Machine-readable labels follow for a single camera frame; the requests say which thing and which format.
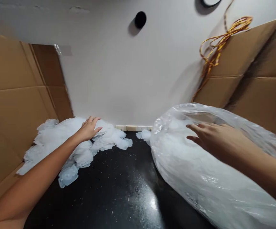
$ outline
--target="hand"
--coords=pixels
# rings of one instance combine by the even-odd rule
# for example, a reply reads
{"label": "hand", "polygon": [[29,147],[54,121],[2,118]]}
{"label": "hand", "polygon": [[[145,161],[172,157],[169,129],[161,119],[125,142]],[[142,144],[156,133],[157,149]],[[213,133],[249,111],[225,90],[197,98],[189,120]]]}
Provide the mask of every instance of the hand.
{"label": "hand", "polygon": [[94,137],[101,129],[102,127],[96,127],[96,122],[100,120],[101,118],[94,118],[90,116],[82,125],[81,128],[73,135],[73,137],[79,142],[88,141],[91,138]]}
{"label": "hand", "polygon": [[245,137],[242,132],[226,124],[201,123],[199,125],[187,125],[198,137],[187,136],[187,139],[200,145],[220,161],[235,167],[241,158],[247,159],[252,153],[262,150]]}

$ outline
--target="yellow cord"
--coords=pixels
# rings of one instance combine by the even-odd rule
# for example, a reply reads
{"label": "yellow cord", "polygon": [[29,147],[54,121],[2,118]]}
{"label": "yellow cord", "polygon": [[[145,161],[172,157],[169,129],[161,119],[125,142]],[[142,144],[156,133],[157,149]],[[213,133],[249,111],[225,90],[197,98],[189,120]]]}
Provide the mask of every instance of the yellow cord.
{"label": "yellow cord", "polygon": [[[245,17],[241,17],[240,19],[236,20],[230,29],[227,29],[227,11],[229,9],[229,7],[231,6],[231,4],[234,2],[234,0],[232,0],[230,2],[230,4],[228,5],[225,14],[224,14],[224,27],[226,30],[226,33],[217,37],[211,37],[208,38],[207,40],[203,41],[203,43],[201,44],[200,48],[199,48],[199,53],[201,55],[201,57],[205,60],[205,64],[203,66],[203,71],[202,71],[202,78],[203,78],[203,82],[200,85],[199,89],[197,90],[197,92],[194,94],[192,101],[194,101],[196,95],[200,92],[200,90],[205,86],[205,84],[208,82],[209,80],[209,72],[211,71],[212,66],[217,66],[219,64],[219,59],[221,56],[221,52],[222,49],[224,47],[224,45],[226,44],[227,40],[234,34],[240,32],[240,31],[244,31],[249,29],[249,25],[252,22],[252,17],[249,16],[245,16]],[[217,43],[217,45],[212,45],[212,43],[216,40],[218,40],[219,38],[221,38],[221,40]],[[206,41],[212,40],[210,42],[210,46],[212,47],[210,53],[208,54],[207,57],[205,57],[202,54],[202,47],[204,45],[204,43]]]}

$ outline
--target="finger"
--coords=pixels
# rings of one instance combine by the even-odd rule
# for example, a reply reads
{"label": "finger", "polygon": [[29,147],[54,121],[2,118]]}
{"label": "finger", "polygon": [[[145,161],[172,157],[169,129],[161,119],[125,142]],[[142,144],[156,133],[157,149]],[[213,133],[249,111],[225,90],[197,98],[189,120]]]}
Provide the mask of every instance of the finger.
{"label": "finger", "polygon": [[93,121],[93,117],[90,116],[90,117],[88,118],[88,120],[87,120],[87,123],[91,123],[92,121]]}
{"label": "finger", "polygon": [[200,140],[200,138],[198,137],[194,137],[194,136],[187,136],[187,139],[195,142],[196,144],[198,144],[199,146],[202,146],[202,141]]}
{"label": "finger", "polygon": [[100,130],[102,129],[103,127],[98,127],[94,130],[94,134],[96,135],[98,132],[100,132]]}
{"label": "finger", "polygon": [[100,120],[100,119],[101,119],[101,118],[99,118],[99,117],[95,117],[95,118],[93,119],[92,123],[96,124],[96,122],[97,122],[98,120]]}
{"label": "finger", "polygon": [[86,126],[87,122],[88,122],[88,119],[86,119],[86,121],[83,122],[83,124],[82,124],[81,126],[82,126],[82,127],[83,127],[83,126]]}
{"label": "finger", "polygon": [[221,126],[223,126],[223,127],[231,127],[231,126],[229,126],[229,125],[227,125],[227,124],[222,124]]}
{"label": "finger", "polygon": [[210,123],[209,125],[210,125],[210,126],[213,126],[213,127],[218,127],[218,126],[219,126],[219,125],[214,124],[214,123]]}
{"label": "finger", "polygon": [[205,129],[206,127],[209,127],[209,124],[207,123],[200,123],[197,125],[199,128]]}
{"label": "finger", "polygon": [[202,129],[199,126],[194,124],[186,125],[186,127],[189,128],[190,130],[193,130],[196,134],[202,131]]}

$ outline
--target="black circle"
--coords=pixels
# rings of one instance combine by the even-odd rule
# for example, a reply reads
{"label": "black circle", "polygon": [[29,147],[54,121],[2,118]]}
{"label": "black circle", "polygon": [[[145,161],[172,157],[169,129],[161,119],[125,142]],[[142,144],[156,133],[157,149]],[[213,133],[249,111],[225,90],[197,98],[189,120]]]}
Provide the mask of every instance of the black circle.
{"label": "black circle", "polygon": [[145,23],[146,23],[146,14],[143,11],[140,11],[139,13],[137,13],[135,17],[135,26],[138,29],[142,29]]}

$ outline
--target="white wall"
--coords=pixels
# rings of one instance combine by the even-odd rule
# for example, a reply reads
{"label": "white wall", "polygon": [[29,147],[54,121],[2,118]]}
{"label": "white wall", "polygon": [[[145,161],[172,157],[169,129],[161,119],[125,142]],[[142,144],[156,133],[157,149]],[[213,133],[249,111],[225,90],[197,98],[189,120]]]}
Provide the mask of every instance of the white wall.
{"label": "white wall", "polygon": [[[196,11],[196,1],[0,0],[0,34],[71,47],[72,56],[60,60],[74,115],[152,125],[172,105],[190,101],[200,43],[224,31],[229,0],[208,15]],[[86,10],[74,13],[73,6]],[[132,36],[129,25],[141,10],[146,25]],[[236,0],[228,15],[229,25],[250,15],[257,26],[276,19],[276,0]]]}

